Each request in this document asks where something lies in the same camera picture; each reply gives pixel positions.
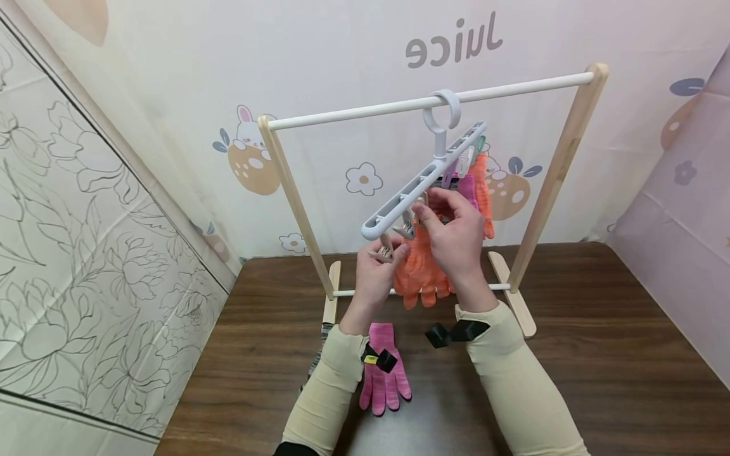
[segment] pink wall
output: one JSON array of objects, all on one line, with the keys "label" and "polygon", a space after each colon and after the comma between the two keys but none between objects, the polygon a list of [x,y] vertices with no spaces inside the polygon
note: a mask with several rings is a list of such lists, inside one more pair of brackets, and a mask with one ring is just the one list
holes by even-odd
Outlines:
[{"label": "pink wall", "polygon": [[698,96],[607,242],[730,387],[730,51]]}]

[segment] person's right hand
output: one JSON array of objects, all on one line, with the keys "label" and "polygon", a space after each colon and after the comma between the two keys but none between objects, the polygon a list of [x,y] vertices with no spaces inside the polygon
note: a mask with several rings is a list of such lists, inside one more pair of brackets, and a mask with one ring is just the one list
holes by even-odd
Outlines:
[{"label": "person's right hand", "polygon": [[[449,218],[444,225],[436,213]],[[413,205],[429,231],[431,252],[454,286],[463,310],[486,312],[497,305],[480,262],[484,218],[459,192],[429,188],[429,205]]]}]

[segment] person's left hand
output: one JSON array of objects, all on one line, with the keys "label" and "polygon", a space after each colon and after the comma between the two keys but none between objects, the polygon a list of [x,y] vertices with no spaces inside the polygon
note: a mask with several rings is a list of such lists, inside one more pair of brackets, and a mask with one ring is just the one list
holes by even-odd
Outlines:
[{"label": "person's left hand", "polygon": [[400,236],[391,237],[391,242],[395,248],[392,263],[381,263],[368,255],[368,251],[380,249],[380,240],[358,251],[355,295],[339,324],[343,333],[366,336],[373,316],[390,294],[396,268],[410,252],[410,246],[403,243]]}]

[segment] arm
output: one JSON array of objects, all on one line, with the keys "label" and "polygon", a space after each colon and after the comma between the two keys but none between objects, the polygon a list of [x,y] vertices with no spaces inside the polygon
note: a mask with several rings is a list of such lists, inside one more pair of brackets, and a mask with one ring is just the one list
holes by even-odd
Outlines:
[{"label": "arm", "polygon": [[431,251],[458,296],[456,318],[490,325],[466,350],[512,453],[588,455],[563,397],[525,343],[510,308],[497,301],[484,279],[481,214],[449,190],[432,188],[429,200],[452,220],[443,225],[428,207],[414,208],[431,234]]},{"label": "arm", "polygon": [[456,306],[456,318],[490,325],[466,350],[512,453],[587,456],[568,406],[525,343],[512,310],[502,302],[488,312]]},{"label": "arm", "polygon": [[[399,245],[399,239],[393,244]],[[408,256],[403,244],[393,254],[393,263],[381,264],[367,255],[379,248],[376,241],[358,252],[353,300],[340,324],[329,332],[322,358],[294,404],[274,456],[329,456],[334,451],[362,377],[360,359],[370,323],[390,293],[396,267]]]}]

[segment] wooden upright post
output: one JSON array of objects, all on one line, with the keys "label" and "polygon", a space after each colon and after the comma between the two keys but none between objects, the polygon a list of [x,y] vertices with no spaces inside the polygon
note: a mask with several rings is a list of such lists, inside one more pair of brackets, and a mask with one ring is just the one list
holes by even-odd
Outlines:
[{"label": "wooden upright post", "polygon": [[545,181],[542,183],[542,189],[540,189],[540,194],[537,196],[535,208],[532,211],[515,262],[510,270],[508,282],[511,292],[516,292],[520,282],[522,282],[527,265],[530,263],[530,258],[532,258],[540,234],[542,234],[542,229],[548,221],[550,211],[553,210],[560,187],[563,185],[566,174],[568,174],[570,163],[575,157],[575,152],[578,150],[585,128],[591,119],[593,109],[596,107],[603,86],[606,84],[608,65],[592,63],[586,71],[593,73],[593,80],[586,85],[581,85],[573,99],[573,105],[570,107],[568,118],[565,120],[563,133],[558,140],[555,154],[550,162],[550,168],[548,168],[545,175]]},{"label": "wooden upright post", "polygon": [[322,282],[324,291],[327,293],[329,299],[334,299],[334,286],[329,278],[327,266],[324,264],[322,252],[320,252],[319,245],[317,245],[317,239],[315,239],[315,234],[312,231],[310,219],[307,217],[307,212],[304,211],[304,205],[301,203],[301,197],[299,196],[299,191],[296,189],[294,178],[291,175],[289,163],[287,163],[286,157],[282,152],[279,135],[276,131],[272,131],[269,128],[269,116],[262,115],[258,118],[258,130],[264,138],[264,142],[266,143],[274,165],[277,167],[277,171],[279,171],[281,186],[284,189],[284,194],[286,194],[286,199],[289,200],[289,206],[291,206],[291,211],[294,213],[296,224],[301,230],[301,237],[304,238],[304,241],[307,243],[307,249],[310,250],[310,257],[315,264],[315,269]]}]

